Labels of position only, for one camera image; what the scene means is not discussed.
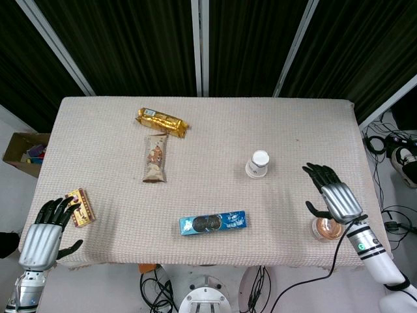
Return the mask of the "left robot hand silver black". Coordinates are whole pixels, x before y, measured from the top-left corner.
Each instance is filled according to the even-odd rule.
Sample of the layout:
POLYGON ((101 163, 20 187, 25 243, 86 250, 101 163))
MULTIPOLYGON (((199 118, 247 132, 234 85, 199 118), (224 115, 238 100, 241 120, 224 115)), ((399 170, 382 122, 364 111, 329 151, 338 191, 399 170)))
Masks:
POLYGON ((19 264, 26 271, 46 271, 57 260, 80 248, 83 240, 61 249, 63 232, 79 203, 71 204, 74 198, 58 198, 46 202, 39 210, 34 223, 29 227, 20 254, 19 264))

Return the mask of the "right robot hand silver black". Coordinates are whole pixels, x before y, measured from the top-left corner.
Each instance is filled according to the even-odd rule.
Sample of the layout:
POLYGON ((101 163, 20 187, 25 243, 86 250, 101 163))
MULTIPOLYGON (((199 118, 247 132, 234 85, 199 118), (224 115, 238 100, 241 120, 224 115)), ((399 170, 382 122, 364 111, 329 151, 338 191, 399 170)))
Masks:
POLYGON ((313 181, 327 207, 327 211, 319 211, 310 201, 306 201, 306 207, 313 216, 333 219, 343 225, 362 216, 363 209, 358 200, 332 168, 308 162, 302 169, 313 181))

